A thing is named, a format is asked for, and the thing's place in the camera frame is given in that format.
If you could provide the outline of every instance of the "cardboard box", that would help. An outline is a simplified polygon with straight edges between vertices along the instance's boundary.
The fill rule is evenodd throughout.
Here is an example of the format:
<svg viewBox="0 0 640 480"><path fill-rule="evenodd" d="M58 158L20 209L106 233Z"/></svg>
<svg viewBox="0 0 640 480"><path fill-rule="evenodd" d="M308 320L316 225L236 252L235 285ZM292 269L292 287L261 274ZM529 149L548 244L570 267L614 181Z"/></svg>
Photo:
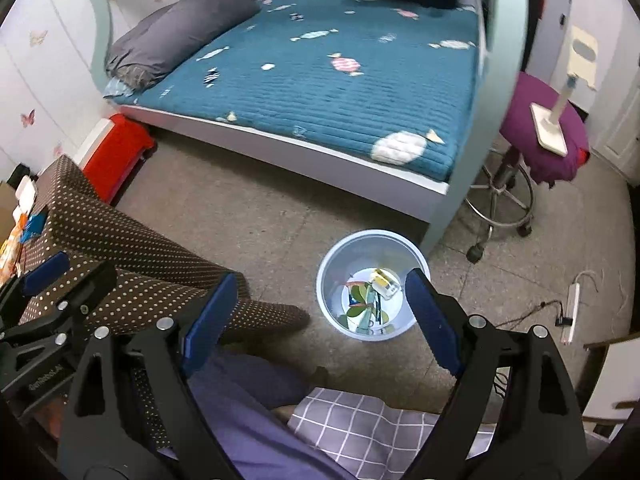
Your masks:
<svg viewBox="0 0 640 480"><path fill-rule="evenodd" d="M9 237L15 226L13 212L17 205L15 189L6 182L0 182L0 245Z"/></svg>

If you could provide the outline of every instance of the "plastic bucket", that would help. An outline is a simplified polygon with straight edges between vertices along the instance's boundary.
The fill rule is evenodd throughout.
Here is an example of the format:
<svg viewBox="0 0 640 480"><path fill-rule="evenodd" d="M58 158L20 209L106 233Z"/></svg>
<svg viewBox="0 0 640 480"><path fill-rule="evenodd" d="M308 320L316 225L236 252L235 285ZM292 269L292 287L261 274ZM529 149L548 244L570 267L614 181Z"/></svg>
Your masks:
<svg viewBox="0 0 640 480"><path fill-rule="evenodd" d="M409 240L396 233L372 229L360 231L340 240L322 260L316 277L316 295L322 313L329 323L344 335L360 341L385 341L409 330L415 323L414 313L404 297L404 280L410 270L420 267L431 278L424 256ZM390 272L402 289L382 300L386 322L346 317L350 307L349 281L368 281L375 268Z"/></svg>

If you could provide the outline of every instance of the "quilted blanket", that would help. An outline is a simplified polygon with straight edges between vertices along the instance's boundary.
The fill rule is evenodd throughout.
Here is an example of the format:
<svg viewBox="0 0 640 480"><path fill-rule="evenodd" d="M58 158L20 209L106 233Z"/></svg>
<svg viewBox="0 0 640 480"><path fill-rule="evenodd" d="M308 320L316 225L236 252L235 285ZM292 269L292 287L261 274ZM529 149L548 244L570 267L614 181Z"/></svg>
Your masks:
<svg viewBox="0 0 640 480"><path fill-rule="evenodd" d="M472 7L265 0L121 104L250 126L446 181L478 70Z"/></svg>

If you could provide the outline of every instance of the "polka dot chair cover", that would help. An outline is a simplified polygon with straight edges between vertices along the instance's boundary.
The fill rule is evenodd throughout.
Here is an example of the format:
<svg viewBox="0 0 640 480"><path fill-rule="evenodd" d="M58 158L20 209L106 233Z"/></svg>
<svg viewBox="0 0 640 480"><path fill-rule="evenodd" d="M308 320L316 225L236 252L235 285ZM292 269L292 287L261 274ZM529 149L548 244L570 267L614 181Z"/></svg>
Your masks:
<svg viewBox="0 0 640 480"><path fill-rule="evenodd" d="M112 261L118 271L116 287L87 316L88 338L100 325L115 333L136 332L164 316L172 316L189 300L203 296L231 271L196 256L180 245L101 202L82 171L66 155L60 156L37 181L33 212L46 205L47 221L40 237L27 242L20 264L34 269L59 251L70 260L61 279L34 297L21 323L44 316L83 276L100 264ZM223 338L242 340L274 332L298 330L308 314L286 304L253 301L240 272L238 304L227 321ZM134 373L150 434L158 446L166 444L143 369Z"/></svg>

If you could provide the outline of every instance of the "pillow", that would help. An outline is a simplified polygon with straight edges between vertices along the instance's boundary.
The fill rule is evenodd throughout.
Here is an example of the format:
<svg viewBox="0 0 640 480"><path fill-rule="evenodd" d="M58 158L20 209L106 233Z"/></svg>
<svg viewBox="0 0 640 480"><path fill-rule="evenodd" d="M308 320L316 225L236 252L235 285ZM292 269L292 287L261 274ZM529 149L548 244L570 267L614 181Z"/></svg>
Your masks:
<svg viewBox="0 0 640 480"><path fill-rule="evenodd" d="M149 88L180 63L260 10L254 0L180 0L157 10L114 43L108 72L136 90Z"/></svg>

